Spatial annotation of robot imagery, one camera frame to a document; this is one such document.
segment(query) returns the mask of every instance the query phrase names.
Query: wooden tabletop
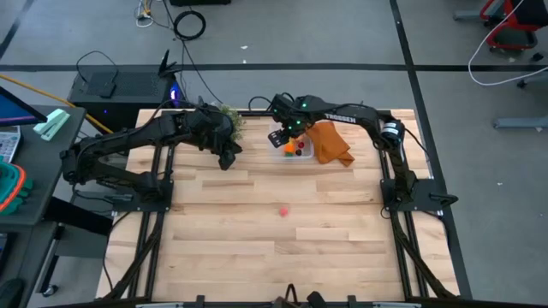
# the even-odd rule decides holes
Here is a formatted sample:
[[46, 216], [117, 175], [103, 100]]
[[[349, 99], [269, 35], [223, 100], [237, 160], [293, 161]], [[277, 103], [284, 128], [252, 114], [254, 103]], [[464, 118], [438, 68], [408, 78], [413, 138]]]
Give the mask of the wooden tabletop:
[[[412, 110], [392, 114], [420, 137]], [[138, 125], [151, 115], [142, 110]], [[355, 158], [346, 168], [337, 160], [272, 159], [266, 138], [272, 119], [246, 121], [243, 153], [227, 171], [209, 151], [176, 147], [173, 206], [165, 217], [153, 300], [195, 301], [202, 294], [206, 301], [268, 301], [283, 295], [288, 283], [300, 299], [319, 291], [328, 301], [346, 301], [350, 294], [359, 301], [403, 300], [390, 220], [380, 215], [378, 153], [366, 131], [336, 123]], [[409, 167], [428, 177], [424, 152], [412, 138], [404, 145]], [[132, 150], [128, 170], [150, 170], [153, 152], [150, 146]], [[279, 215], [281, 207], [289, 209], [286, 217]], [[110, 236], [106, 266], [115, 284], [133, 261], [141, 215], [130, 214]], [[413, 216], [423, 258], [458, 293], [442, 223]], [[408, 268], [418, 295], [410, 259]], [[102, 274], [98, 296], [108, 291]]]

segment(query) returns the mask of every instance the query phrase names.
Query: computer screen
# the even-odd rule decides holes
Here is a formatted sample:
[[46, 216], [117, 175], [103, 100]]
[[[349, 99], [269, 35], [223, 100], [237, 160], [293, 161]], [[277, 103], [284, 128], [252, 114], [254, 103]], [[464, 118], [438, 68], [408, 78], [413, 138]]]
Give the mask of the computer screen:
[[0, 86], [0, 127], [36, 124], [47, 118]]

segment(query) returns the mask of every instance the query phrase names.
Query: orange towel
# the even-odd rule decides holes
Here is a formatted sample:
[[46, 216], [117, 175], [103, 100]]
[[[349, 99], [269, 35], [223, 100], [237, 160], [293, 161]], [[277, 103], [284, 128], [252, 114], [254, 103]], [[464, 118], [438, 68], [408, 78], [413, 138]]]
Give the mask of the orange towel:
[[337, 133], [333, 122], [316, 123], [308, 128], [307, 135], [314, 143], [314, 152], [319, 163], [328, 163], [338, 158], [348, 167], [354, 161], [352, 155], [348, 154], [350, 146]]

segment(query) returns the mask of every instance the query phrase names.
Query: concrete floor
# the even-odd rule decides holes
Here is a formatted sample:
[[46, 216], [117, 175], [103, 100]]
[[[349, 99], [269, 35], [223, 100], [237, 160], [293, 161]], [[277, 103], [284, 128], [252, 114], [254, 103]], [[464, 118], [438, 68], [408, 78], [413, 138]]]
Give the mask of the concrete floor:
[[[161, 27], [138, 28], [137, 0], [35, 0], [0, 58], [7, 74], [60, 97], [67, 97], [74, 71], [51, 72], [74, 65], [90, 50], [101, 50], [117, 64], [157, 64], [166, 49], [178, 57], [182, 48]], [[545, 84], [518, 89], [474, 84], [463, 72], [435, 72], [435, 65], [465, 65], [486, 35], [477, 23], [455, 22], [455, 9], [479, 7], [473, 0], [397, 0], [453, 206], [468, 279], [475, 299], [548, 304], [548, 216], [545, 175], [546, 132], [494, 130], [499, 116], [548, 114]], [[23, 4], [0, 3], [0, 41]], [[194, 9], [207, 19], [204, 37], [188, 43], [197, 63], [365, 63], [394, 65], [376, 70], [254, 70], [202, 72], [225, 103], [244, 107], [254, 95], [311, 93], [331, 102], [360, 102], [377, 108], [415, 108], [402, 49], [389, 1], [379, 0], [234, 0], [228, 6]], [[182, 11], [171, 7], [172, 12]], [[166, 23], [163, 5], [153, 15]], [[195, 27], [189, 22], [186, 27]], [[541, 31], [539, 48], [548, 47]], [[474, 63], [527, 63], [534, 51], [509, 60], [484, 48]], [[105, 64], [92, 56], [86, 64]], [[36, 73], [2, 72], [10, 65], [40, 65]], [[481, 80], [502, 80], [521, 73], [479, 73]], [[184, 74], [190, 98], [212, 99], [195, 72]], [[30, 104], [57, 104], [48, 98], [0, 81]], [[87, 124], [83, 130], [91, 133]], [[60, 183], [59, 198], [69, 198]], [[29, 306], [65, 304], [93, 298], [101, 270], [97, 259], [62, 258], [53, 282], [57, 296], [35, 297]], [[78, 273], [71, 281], [67, 273]]]

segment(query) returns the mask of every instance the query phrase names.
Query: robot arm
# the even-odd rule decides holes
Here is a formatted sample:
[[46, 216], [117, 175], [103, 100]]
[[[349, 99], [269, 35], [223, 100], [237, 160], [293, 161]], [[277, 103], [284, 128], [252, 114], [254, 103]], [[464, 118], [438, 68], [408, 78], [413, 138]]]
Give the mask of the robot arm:
[[417, 177], [409, 169], [403, 150], [405, 126], [392, 115], [380, 113], [372, 107], [360, 104], [330, 104], [311, 95], [291, 101], [278, 94], [272, 99], [271, 111], [274, 121], [282, 123], [282, 129], [268, 136], [275, 147], [288, 143], [289, 137], [299, 137], [308, 127], [320, 120], [362, 126], [371, 137], [375, 148], [389, 155], [396, 179], [394, 202], [407, 203], [413, 199]]
[[128, 151], [144, 145], [166, 146], [183, 142], [219, 155], [219, 166], [226, 170], [235, 161], [241, 147], [230, 138], [233, 124], [217, 107], [199, 107], [195, 111], [164, 113], [143, 127], [84, 138], [61, 152], [63, 178], [71, 185], [98, 180], [107, 186], [133, 188], [144, 199], [161, 194], [158, 175], [151, 172], [134, 174], [101, 163], [105, 155]]

